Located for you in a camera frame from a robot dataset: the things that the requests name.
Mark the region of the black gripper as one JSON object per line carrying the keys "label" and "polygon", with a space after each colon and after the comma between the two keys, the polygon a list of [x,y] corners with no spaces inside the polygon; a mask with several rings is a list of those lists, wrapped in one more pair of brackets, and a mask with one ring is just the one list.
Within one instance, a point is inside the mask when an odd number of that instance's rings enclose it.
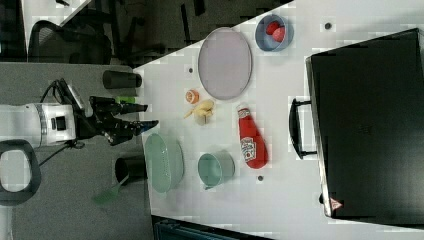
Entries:
{"label": "black gripper", "polygon": [[116,115],[145,112],[147,105],[117,103],[113,98],[91,96],[89,103],[92,115],[77,118],[76,136],[85,140],[100,135],[107,139],[111,146],[115,146],[138,136],[159,124],[158,120],[129,121],[116,118]]}

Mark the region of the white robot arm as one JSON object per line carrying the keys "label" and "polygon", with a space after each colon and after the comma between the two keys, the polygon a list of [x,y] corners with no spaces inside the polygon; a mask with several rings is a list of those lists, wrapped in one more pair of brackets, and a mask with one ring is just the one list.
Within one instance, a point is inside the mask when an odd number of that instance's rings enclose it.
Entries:
{"label": "white robot arm", "polygon": [[33,148],[39,148],[103,136],[115,146],[159,124],[158,120],[117,118],[117,115],[144,112],[147,105],[117,103],[113,98],[97,96],[91,96],[89,103],[90,116],[78,104],[2,105],[1,140],[26,140]]}

